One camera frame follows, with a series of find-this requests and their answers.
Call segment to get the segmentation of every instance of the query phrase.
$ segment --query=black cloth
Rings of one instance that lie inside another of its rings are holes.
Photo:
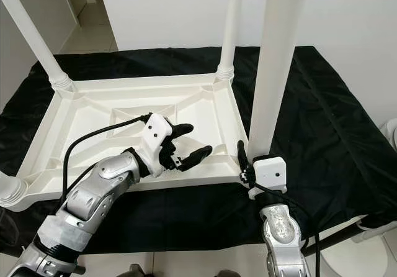
[[[238,47],[233,92],[249,132],[259,49]],[[220,48],[169,48],[58,55],[73,80],[215,72]],[[39,63],[0,116],[0,170],[15,175],[53,91]],[[287,195],[304,205],[320,230],[353,216],[397,219],[397,154],[343,80],[314,47],[297,47],[271,153],[287,162]],[[0,239],[8,254],[28,245],[56,201],[6,211]],[[291,206],[303,236],[308,219]],[[19,228],[15,247],[10,220]],[[257,206],[240,184],[215,184],[126,193],[93,236],[86,253],[213,250],[259,243]]]

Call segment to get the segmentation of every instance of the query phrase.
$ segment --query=black wire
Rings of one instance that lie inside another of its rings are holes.
[[[88,174],[94,168],[95,164],[97,163],[95,162],[93,165],[90,165],[89,168],[84,170],[83,173],[79,175],[79,177],[72,183],[72,185],[69,186],[68,190],[66,190],[66,195],[68,195],[69,192],[81,181],[81,179],[83,179],[85,175]]]
[[[294,206],[298,207],[302,212],[305,213],[305,215],[307,216],[307,218],[309,218],[309,221],[311,223],[311,225],[314,228],[314,245],[316,247],[316,277],[320,276],[320,249],[319,249],[319,241],[320,241],[320,237],[318,235],[318,228],[317,228],[317,224],[315,223],[313,217],[310,215],[310,213],[308,211],[306,211],[306,209],[299,203],[294,201],[293,199],[290,199],[287,196],[281,195],[273,190],[270,190],[266,187],[263,187],[262,185],[259,185],[257,183],[254,184],[254,186],[260,190],[262,190],[263,192],[269,193],[271,195],[277,196],[278,198],[283,199],[284,201],[289,202],[290,204],[293,204]]]
[[[62,197],[61,197],[61,205],[65,202],[66,200],[66,195],[68,193],[68,163],[69,163],[69,157],[72,152],[72,150],[75,148],[76,145],[81,143],[82,141],[89,139],[90,137],[93,137],[95,135],[101,134],[106,131],[110,131],[113,129],[117,129],[123,126],[127,126],[130,124],[133,124],[135,122],[138,122],[140,120],[142,121],[147,121],[149,119],[151,114],[147,114],[144,116],[136,117],[135,119],[128,120],[119,124],[111,125],[96,131],[93,131],[91,133],[88,133],[87,135],[84,135],[80,137],[79,139],[75,140],[68,148],[68,150],[65,153],[65,159],[63,160],[63,174],[62,174]]]

